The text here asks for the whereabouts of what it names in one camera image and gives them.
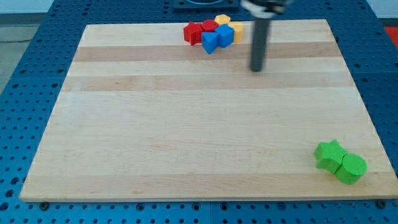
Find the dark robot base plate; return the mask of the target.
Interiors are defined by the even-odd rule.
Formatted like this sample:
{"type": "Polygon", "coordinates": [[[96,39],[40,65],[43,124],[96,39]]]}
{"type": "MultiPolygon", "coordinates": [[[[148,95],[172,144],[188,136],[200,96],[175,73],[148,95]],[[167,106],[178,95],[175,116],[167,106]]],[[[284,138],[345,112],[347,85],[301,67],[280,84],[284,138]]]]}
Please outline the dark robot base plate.
{"type": "Polygon", "coordinates": [[[240,0],[172,0],[174,11],[238,9],[240,0]]]}

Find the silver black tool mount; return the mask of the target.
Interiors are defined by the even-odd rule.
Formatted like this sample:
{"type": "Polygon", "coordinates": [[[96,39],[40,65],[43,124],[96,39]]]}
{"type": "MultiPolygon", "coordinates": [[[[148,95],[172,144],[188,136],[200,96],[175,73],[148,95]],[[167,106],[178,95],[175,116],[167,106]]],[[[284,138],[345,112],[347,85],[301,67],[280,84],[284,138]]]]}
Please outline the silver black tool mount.
{"type": "Polygon", "coordinates": [[[272,18],[283,14],[292,0],[240,0],[240,6],[256,18],[272,18]]]}

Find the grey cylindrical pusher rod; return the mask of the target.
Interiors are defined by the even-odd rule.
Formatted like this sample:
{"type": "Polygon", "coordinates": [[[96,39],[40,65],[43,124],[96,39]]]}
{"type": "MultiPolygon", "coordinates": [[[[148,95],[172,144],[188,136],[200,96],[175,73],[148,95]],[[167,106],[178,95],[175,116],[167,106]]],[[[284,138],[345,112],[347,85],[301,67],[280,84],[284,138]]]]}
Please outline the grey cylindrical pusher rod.
{"type": "Polygon", "coordinates": [[[254,18],[250,56],[250,69],[253,72],[260,72],[263,69],[270,22],[270,18],[254,18]]]}

